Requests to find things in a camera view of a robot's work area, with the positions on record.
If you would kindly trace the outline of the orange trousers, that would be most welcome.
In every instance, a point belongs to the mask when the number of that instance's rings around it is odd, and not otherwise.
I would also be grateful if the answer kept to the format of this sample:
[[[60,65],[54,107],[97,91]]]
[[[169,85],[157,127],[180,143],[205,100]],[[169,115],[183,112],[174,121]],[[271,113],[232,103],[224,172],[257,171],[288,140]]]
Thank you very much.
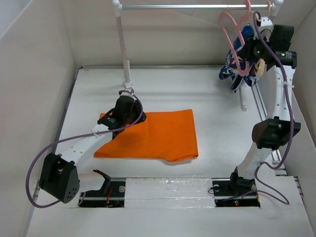
[[[192,109],[147,112],[133,125],[94,153],[95,158],[146,158],[180,162],[198,157]]]

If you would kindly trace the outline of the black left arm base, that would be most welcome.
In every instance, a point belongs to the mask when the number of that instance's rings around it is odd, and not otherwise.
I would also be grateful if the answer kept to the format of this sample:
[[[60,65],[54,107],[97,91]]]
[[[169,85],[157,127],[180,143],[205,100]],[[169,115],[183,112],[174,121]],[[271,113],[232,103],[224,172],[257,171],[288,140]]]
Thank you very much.
[[[121,208],[125,201],[125,179],[112,180],[108,187],[97,191],[88,191],[79,197],[82,208]]]

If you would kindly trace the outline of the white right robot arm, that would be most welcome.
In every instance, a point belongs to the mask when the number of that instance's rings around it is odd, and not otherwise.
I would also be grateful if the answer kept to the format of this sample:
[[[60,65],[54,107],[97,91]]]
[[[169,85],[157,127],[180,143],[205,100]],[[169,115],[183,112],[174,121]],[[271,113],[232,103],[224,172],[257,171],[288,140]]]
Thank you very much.
[[[290,51],[294,27],[275,25],[268,17],[254,15],[255,33],[250,35],[237,57],[245,62],[263,60],[271,79],[270,105],[267,118],[254,125],[252,146],[245,159],[230,176],[228,188],[238,195],[250,191],[257,180],[260,166],[281,146],[288,152],[301,124],[292,111],[292,80],[297,66],[297,53]]]

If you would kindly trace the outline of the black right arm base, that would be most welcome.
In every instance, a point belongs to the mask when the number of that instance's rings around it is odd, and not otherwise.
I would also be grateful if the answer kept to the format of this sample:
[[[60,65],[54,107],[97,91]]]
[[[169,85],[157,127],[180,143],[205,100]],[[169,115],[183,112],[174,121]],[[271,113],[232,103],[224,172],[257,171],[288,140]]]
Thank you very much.
[[[229,186],[229,180],[212,180],[208,190],[214,196],[215,207],[260,207],[256,193],[248,190],[236,190]]]

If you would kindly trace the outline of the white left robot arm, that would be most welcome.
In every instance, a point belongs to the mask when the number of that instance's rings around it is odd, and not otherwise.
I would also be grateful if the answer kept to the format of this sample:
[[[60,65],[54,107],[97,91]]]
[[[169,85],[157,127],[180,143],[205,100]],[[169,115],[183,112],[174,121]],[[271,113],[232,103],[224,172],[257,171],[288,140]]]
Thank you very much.
[[[134,90],[121,90],[115,107],[98,119],[88,134],[75,137],[77,142],[67,150],[45,157],[39,187],[62,203],[69,203],[77,193],[95,191],[100,196],[106,195],[110,191],[110,176],[99,169],[79,173],[79,168],[102,146],[146,118]]]

